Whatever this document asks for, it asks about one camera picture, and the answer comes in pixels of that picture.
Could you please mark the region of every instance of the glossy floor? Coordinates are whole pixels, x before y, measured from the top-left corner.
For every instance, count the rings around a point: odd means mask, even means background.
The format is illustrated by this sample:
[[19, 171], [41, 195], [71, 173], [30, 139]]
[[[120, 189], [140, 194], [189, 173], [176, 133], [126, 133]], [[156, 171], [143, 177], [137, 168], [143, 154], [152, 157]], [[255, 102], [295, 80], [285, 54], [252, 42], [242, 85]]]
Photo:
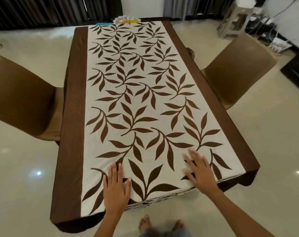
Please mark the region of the glossy floor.
[[[218, 39], [217, 21], [174, 22], [183, 43], [206, 67], [229, 40]], [[74, 27], [0, 32], [0, 55], [62, 87]], [[249, 187], [226, 195], [276, 236], [299, 236], [299, 90], [280, 68], [293, 54], [259, 80], [229, 111], [261, 168]], [[0, 236], [57, 237], [49, 220], [58, 146], [0, 121]], [[148, 213], [153, 225], [171, 229], [183, 219], [193, 236], [234, 236], [205, 196], [192, 192], [123, 214], [114, 236], [138, 235], [138, 222]], [[75, 236], [93, 236], [97, 226]]]

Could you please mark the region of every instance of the table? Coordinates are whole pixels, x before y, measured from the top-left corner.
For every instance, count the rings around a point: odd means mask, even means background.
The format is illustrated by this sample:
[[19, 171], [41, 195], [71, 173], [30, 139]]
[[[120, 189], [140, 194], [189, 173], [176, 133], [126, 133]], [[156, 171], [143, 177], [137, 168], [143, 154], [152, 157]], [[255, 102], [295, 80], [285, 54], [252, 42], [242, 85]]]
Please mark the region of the table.
[[129, 209], [192, 190], [178, 179], [180, 153], [190, 146], [210, 151], [223, 191], [250, 185], [260, 167], [171, 23], [127, 25], [75, 29], [51, 206], [64, 232], [101, 221], [100, 179], [113, 160], [134, 181]]

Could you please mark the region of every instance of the jeans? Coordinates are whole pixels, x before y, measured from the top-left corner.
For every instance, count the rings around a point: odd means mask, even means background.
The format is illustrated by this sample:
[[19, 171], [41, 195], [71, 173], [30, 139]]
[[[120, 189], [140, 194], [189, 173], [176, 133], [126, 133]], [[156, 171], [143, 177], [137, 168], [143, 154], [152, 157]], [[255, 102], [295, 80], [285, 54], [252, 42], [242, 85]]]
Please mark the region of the jeans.
[[192, 235], [185, 228], [177, 229], [166, 233], [160, 233], [155, 229], [148, 229], [144, 231], [144, 233], [142, 233], [139, 237], [192, 237]]

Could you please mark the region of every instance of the chair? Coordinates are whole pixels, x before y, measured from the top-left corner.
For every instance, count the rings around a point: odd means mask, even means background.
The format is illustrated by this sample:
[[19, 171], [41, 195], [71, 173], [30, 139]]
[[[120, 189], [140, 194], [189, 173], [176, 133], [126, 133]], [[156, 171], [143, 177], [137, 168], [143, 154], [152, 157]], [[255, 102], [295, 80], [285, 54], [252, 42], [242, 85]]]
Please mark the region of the chair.
[[276, 63], [276, 58], [266, 47], [244, 33], [201, 72], [228, 110]]
[[0, 56], [0, 120], [35, 138], [59, 141], [63, 88]]

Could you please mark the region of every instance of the wall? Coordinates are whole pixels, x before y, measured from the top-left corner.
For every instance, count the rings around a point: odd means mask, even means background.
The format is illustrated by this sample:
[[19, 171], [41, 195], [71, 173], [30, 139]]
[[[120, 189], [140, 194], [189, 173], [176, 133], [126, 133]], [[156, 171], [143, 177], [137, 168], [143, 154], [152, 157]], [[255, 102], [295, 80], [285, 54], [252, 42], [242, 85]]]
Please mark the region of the wall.
[[[288, 7], [293, 0], [266, 0], [264, 8], [268, 16], [273, 17]], [[299, 0], [286, 11], [278, 15], [274, 23], [281, 35], [299, 47]]]
[[162, 17], [164, 0], [121, 0], [123, 15], [141, 17]]

